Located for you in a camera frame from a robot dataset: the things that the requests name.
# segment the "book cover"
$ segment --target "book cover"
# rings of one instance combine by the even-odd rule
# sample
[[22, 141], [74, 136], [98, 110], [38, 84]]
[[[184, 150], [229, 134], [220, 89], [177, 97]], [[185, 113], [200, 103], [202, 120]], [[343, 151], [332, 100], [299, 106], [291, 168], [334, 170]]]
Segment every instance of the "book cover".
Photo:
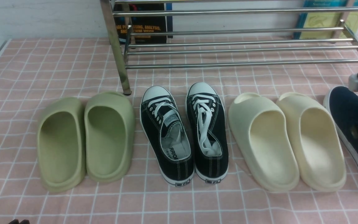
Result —
[[[166, 3], [165, 9], [167, 11], [172, 11], [172, 3]], [[167, 16], [167, 31], [172, 32], [173, 31], [173, 20], [171, 16]]]
[[[129, 4], [130, 11], [151, 11], [151, 10], [165, 10], [165, 4]], [[117, 4], [114, 6], [114, 11], [122, 11], [122, 6]], [[118, 37], [121, 44], [126, 41], [126, 25], [124, 17], [115, 17], [115, 26], [118, 32]], [[167, 23], [163, 16], [151, 17], [132, 17], [132, 27], [134, 33], [154, 33], [166, 32]], [[142, 35], [136, 36], [135, 42], [137, 44], [163, 44], [167, 42], [166, 36], [150, 36]]]
[[[344, 7], [347, 0], [305, 0], [304, 7]], [[355, 0], [354, 6], [358, 6], [358, 0]], [[336, 27], [340, 19], [341, 13], [335, 12], [311, 12], [300, 14], [296, 28], [311, 28], [311, 27]], [[354, 32], [358, 29], [358, 12], [351, 12], [346, 24]], [[331, 38], [332, 31], [318, 31], [318, 32], [295, 32], [294, 39], [326, 39]]]

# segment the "black book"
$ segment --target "black book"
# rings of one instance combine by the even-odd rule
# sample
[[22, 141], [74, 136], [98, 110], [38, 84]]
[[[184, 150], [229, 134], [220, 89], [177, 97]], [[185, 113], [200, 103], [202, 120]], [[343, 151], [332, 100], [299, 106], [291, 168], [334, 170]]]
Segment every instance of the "black book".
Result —
[[[129, 4], [131, 11], [157, 11], [165, 10], [165, 5], [161, 4]], [[122, 11], [122, 6], [117, 4], [114, 6], [114, 11]], [[115, 25], [117, 27], [118, 37], [121, 44], [125, 44], [126, 40], [126, 25], [124, 17], [115, 17]], [[154, 33], [166, 32], [167, 24], [164, 16], [151, 17], [132, 17], [132, 26], [135, 33]], [[167, 42], [166, 36], [136, 36], [135, 42], [137, 44], [163, 44]]]

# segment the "metal shoe rack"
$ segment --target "metal shoe rack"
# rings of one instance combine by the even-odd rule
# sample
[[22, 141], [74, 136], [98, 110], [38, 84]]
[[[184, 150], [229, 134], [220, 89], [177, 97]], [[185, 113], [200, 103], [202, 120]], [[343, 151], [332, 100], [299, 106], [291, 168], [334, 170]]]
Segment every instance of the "metal shoe rack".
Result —
[[[270, 9], [238, 9], [238, 10], [173, 10], [173, 11], [130, 11], [129, 4], [151, 3], [191, 3], [191, 2], [227, 2], [224, 0], [100, 0], [103, 16], [108, 30], [108, 38], [117, 64], [118, 75], [125, 95], [132, 93], [128, 81], [128, 69], [156, 69], [156, 68], [212, 68], [228, 66], [255, 66], [255, 65], [288, 65], [288, 64], [316, 64], [316, 63], [358, 63], [358, 58], [351, 59], [318, 59], [318, 60], [278, 60], [278, 61], [246, 61], [233, 63], [188, 63], [188, 64], [149, 64], [129, 65], [128, 57], [131, 55], [161, 55], [161, 54], [220, 54], [220, 53], [247, 53], [265, 51], [311, 51], [311, 50], [344, 50], [355, 49], [358, 51], [358, 37], [346, 25], [346, 19], [350, 12], [358, 12], [358, 7], [351, 7], [354, 0], [348, 0], [346, 7], [315, 7], [315, 8], [270, 8]], [[123, 11], [114, 11], [116, 4], [122, 5]], [[199, 15], [228, 15], [228, 14], [275, 14], [275, 13], [306, 13], [306, 12], [341, 12], [341, 18], [337, 27], [324, 28], [285, 28], [285, 29], [253, 29], [253, 30], [213, 30], [213, 31], [173, 31], [154, 33], [134, 33], [131, 17], [146, 16], [199, 16]], [[127, 36], [125, 46], [122, 48], [118, 39], [114, 17], [125, 17]], [[214, 43], [182, 43], [182, 44], [135, 44], [137, 35], [215, 35], [215, 34], [250, 34], [250, 33], [281, 33], [301, 31], [332, 31], [332, 38], [317, 40], [273, 40], [273, 41], [244, 41], [244, 42], [214, 42]], [[350, 42], [346, 46], [315, 46], [315, 47], [266, 47], [256, 49], [225, 49], [225, 50], [194, 50], [194, 51], [131, 51], [134, 48], [168, 48], [168, 47], [204, 47], [204, 46], [229, 46], [247, 44], [310, 44], [310, 43], [336, 43]]]

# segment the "cream slide sandal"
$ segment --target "cream slide sandal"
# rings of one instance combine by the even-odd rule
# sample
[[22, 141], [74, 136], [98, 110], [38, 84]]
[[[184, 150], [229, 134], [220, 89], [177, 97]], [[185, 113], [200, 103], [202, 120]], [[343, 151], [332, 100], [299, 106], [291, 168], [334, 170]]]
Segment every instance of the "cream slide sandal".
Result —
[[135, 112], [117, 92], [92, 97], [85, 108], [87, 172], [95, 181], [121, 179], [131, 165]]
[[346, 169], [334, 121], [308, 96], [288, 92], [277, 100], [287, 118], [287, 131], [303, 181], [320, 191], [336, 191]]
[[283, 192], [299, 181], [299, 169], [287, 136], [286, 119], [273, 101], [243, 93], [229, 108], [229, 125], [255, 180]]
[[37, 131], [41, 183], [52, 193], [69, 190], [85, 176], [84, 107], [74, 97], [42, 111]]

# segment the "black canvas sneaker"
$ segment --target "black canvas sneaker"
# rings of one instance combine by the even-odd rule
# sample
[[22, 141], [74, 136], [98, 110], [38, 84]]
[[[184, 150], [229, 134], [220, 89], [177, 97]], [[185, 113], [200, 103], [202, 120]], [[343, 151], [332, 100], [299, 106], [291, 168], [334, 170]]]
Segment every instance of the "black canvas sneaker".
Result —
[[154, 149], [163, 178], [176, 187], [190, 183], [193, 154], [172, 95], [161, 86], [146, 90], [140, 105], [140, 123]]
[[186, 114], [193, 133], [196, 172], [205, 183], [219, 183], [227, 174], [229, 153], [218, 94], [204, 82], [193, 84], [186, 97]]

